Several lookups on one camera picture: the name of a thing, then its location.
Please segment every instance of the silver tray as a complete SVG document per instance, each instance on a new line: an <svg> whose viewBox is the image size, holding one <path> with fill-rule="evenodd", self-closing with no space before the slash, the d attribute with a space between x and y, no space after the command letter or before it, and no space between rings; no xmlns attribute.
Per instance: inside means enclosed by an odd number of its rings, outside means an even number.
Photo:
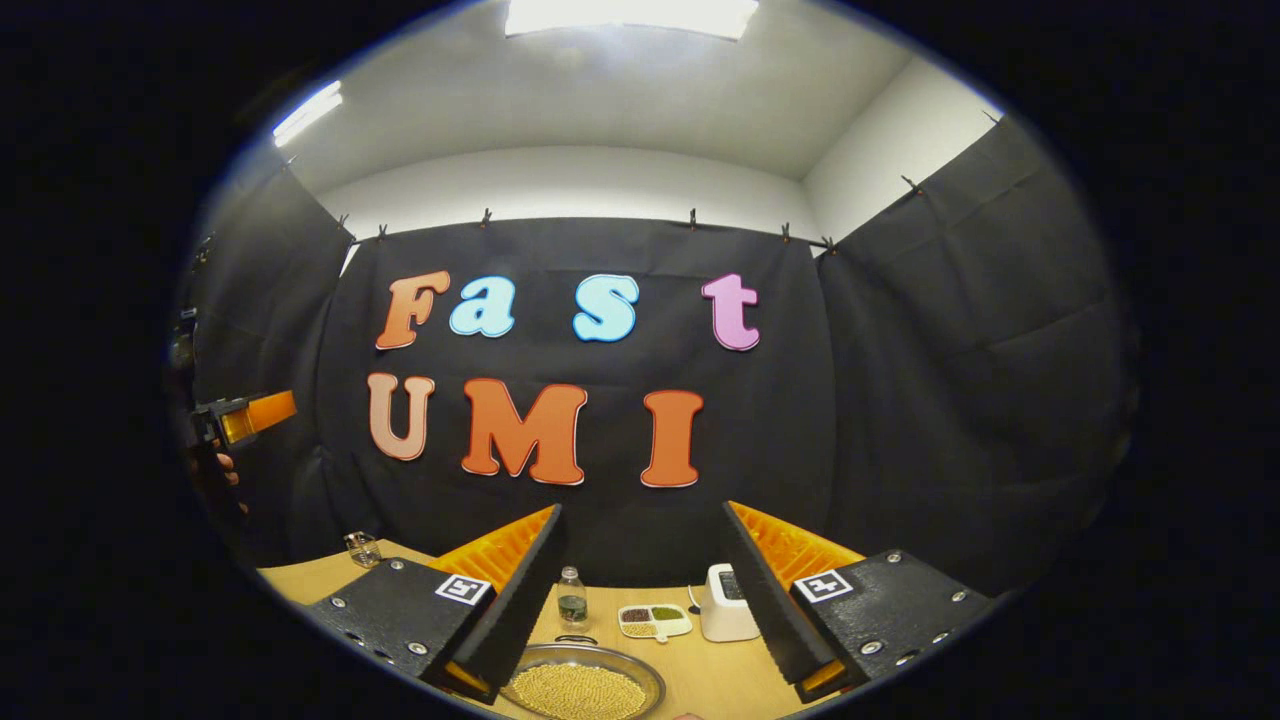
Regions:
<svg viewBox="0 0 1280 720"><path fill-rule="evenodd" d="M662 680L662 675L659 675L658 671L654 670L648 662L631 657L630 655L623 655L613 650L590 644L562 642L531 644L526 647L525 653L520 656L520 662L516 665L516 671L511 674L511 678L515 680L517 675L538 665L562 664L584 665L586 667L604 667L605 670L621 673L640 685L640 689L644 691L644 705L640 706L640 710L627 715L626 720L644 717L649 714L649 711L662 705L662 700L667 694L667 684ZM525 705L525 702L520 698L520 694L516 693L509 684L503 687L499 692L502 693L502 697L509 700L520 707L545 717L545 715L538 710Z"/></svg>

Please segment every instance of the white device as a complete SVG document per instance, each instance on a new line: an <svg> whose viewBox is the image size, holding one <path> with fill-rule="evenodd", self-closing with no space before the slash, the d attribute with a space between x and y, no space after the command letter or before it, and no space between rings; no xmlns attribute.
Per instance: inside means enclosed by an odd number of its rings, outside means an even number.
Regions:
<svg viewBox="0 0 1280 720"><path fill-rule="evenodd" d="M751 609L728 562L707 569L707 592L701 603L703 637L714 642L749 641L760 637Z"/></svg>

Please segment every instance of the table surface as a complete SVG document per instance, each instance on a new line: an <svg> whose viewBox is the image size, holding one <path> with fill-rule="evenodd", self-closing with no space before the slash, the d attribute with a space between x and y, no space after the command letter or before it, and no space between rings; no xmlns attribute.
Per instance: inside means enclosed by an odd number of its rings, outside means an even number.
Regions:
<svg viewBox="0 0 1280 720"><path fill-rule="evenodd" d="M434 560L412 548L379 539L383 557L403 557L428 564ZM330 555L319 560L262 568L259 573L284 598L310 605L351 583L364 573L347 553ZM694 597L701 602L704 585L694 587ZM554 642L557 635L584 634L595 638L599 647L630 655L652 665L667 684L667 694L649 715L654 720L671 720L692 712L704 720L721 719L774 719L791 715L817 703L801 703L795 689L786 684L777 665L769 656L762 638L750 641L713 643L703 638L701 620L690 615L694 629L660 644L652 638L628 638L618 628L617 612L626 605L673 603L687 609L689 591L678 588L586 588L589 618L585 628L570 630L559 620L556 606L556 585L550 585L547 602L529 644ZM829 700L835 694L823 698ZM539 720L541 716L524 710L504 697L493 706L475 705L490 711L517 717Z"/></svg>

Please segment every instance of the plastic bottle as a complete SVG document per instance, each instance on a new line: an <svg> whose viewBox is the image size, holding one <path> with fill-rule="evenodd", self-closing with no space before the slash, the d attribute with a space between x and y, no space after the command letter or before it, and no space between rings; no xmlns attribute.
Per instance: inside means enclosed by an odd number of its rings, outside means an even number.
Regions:
<svg viewBox="0 0 1280 720"><path fill-rule="evenodd" d="M572 565L561 570L561 579L556 587L559 605L561 621L571 630L580 630L586 625L586 588L577 577L577 568Z"/></svg>

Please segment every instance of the ceiling light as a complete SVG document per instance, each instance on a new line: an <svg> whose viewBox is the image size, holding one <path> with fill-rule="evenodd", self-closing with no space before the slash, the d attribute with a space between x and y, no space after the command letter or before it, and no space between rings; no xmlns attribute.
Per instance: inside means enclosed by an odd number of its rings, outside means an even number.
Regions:
<svg viewBox="0 0 1280 720"><path fill-rule="evenodd" d="M307 126L319 120L329 110L342 105L342 95L338 92L339 87L342 87L340 81L332 82L324 90L312 95L297 110L291 113L288 118L284 118L283 123L275 126L275 129L271 131L271 135L275 136L275 146L284 147L285 142L297 137Z"/></svg>
<svg viewBox="0 0 1280 720"><path fill-rule="evenodd" d="M630 24L739 40L756 0L511 0L507 37L543 29Z"/></svg>

